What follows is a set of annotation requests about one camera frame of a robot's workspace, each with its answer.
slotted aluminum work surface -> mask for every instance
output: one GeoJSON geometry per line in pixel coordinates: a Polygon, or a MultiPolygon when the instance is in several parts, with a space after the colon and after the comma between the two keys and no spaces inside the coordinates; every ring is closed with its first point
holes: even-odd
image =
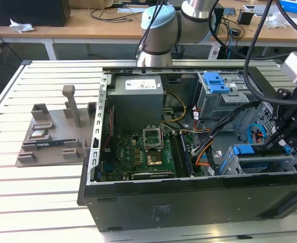
{"type": "MultiPolygon", "coordinates": [[[[294,88],[275,63],[251,64],[275,88],[294,88]]],[[[78,107],[86,107],[97,100],[102,67],[134,65],[134,61],[34,61],[20,66],[0,96],[0,242],[236,242],[242,234],[253,236],[248,242],[297,242],[297,211],[282,220],[100,234],[87,208],[77,205],[81,165],[14,167],[33,104],[62,109],[66,101],[62,87],[73,84],[78,107]]],[[[175,65],[226,67],[243,62],[183,60],[175,65]]]]}

motherboard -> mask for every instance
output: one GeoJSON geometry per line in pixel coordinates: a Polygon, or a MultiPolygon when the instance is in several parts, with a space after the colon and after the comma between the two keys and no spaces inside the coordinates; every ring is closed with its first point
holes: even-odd
{"type": "Polygon", "coordinates": [[[128,181],[186,177],[193,173],[191,134],[118,135],[113,157],[102,161],[101,181],[128,181]]]}

label sticker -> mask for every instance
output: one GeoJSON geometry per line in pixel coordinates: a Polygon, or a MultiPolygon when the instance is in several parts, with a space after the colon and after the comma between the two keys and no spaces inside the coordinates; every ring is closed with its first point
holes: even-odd
{"type": "Polygon", "coordinates": [[[125,82],[126,90],[156,90],[155,79],[129,79],[125,82]]]}
{"type": "Polygon", "coordinates": [[[36,145],[39,146],[39,147],[48,147],[49,143],[38,143],[36,145]]]}
{"type": "Polygon", "coordinates": [[[155,222],[165,221],[171,214],[171,205],[153,206],[151,220],[155,222]]]}
{"type": "Polygon", "coordinates": [[[194,119],[199,120],[199,113],[194,111],[194,119]]]}
{"type": "Polygon", "coordinates": [[[214,171],[211,167],[208,168],[208,173],[209,173],[211,176],[214,176],[214,175],[215,175],[215,171],[214,171]]]}
{"type": "Polygon", "coordinates": [[[235,84],[226,84],[227,87],[232,87],[232,88],[235,88],[236,85],[235,84]]]}
{"type": "Polygon", "coordinates": [[[221,151],[216,151],[214,158],[217,158],[217,157],[222,157],[221,151]]]}

power supply label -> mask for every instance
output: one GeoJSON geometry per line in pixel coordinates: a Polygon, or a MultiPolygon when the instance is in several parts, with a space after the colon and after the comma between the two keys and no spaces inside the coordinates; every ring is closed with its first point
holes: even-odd
{"type": "Polygon", "coordinates": [[[155,79],[129,79],[125,82],[125,90],[156,90],[155,79]]]}

gray 3d printed holder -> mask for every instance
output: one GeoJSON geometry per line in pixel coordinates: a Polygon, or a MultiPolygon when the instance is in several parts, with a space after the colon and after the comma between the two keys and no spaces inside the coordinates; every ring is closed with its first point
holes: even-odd
{"type": "Polygon", "coordinates": [[[17,167],[83,163],[90,151],[96,103],[78,109],[75,87],[65,85],[62,93],[68,100],[66,109],[49,111],[45,104],[33,106],[17,167]]]}

